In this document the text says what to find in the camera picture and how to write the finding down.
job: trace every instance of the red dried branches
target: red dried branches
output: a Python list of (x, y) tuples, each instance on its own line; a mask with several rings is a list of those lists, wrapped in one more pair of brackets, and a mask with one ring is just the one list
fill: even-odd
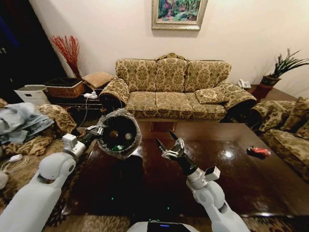
[(81, 79), (81, 75), (77, 67), (77, 59), (80, 47), (78, 39), (75, 39), (73, 36), (70, 36), (69, 39), (67, 36), (65, 36), (64, 39), (60, 36), (53, 36), (50, 39), (67, 60), (67, 63), (72, 69), (76, 78)]

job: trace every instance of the gold frame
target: gold frame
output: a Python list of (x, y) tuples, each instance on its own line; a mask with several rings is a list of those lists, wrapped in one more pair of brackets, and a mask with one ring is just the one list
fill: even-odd
[(158, 22), (159, 0), (153, 0), (153, 30), (201, 30), (208, 0), (201, 0), (197, 20), (195, 22)]

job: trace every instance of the painting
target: painting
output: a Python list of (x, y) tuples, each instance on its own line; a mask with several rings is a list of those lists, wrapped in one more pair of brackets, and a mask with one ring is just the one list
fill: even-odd
[(152, 29), (200, 30), (207, 0), (153, 0)]

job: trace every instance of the red toy car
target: red toy car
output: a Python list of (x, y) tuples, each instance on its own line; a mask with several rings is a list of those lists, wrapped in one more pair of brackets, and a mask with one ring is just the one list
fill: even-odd
[(250, 146), (247, 148), (247, 153), (260, 159), (264, 159), (271, 155), (271, 152), (265, 148)]

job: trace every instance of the potted plant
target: potted plant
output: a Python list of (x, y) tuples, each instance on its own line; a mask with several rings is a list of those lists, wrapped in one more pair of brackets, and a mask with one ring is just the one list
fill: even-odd
[(275, 84), (277, 84), (278, 81), (281, 80), (279, 78), (282, 74), (286, 73), (289, 70), (295, 69), (297, 67), (308, 65), (309, 64), (309, 58), (307, 59), (297, 59), (293, 57), (295, 54), (297, 54), (299, 51), (294, 52), (291, 54), (290, 49), (287, 49), (287, 56), (286, 58), (282, 57), (282, 54), (278, 56), (278, 60), (275, 64), (275, 70), (272, 74), (269, 74), (267, 76), (263, 76), (263, 79), (261, 83), (259, 84), (262, 88), (273, 88)]

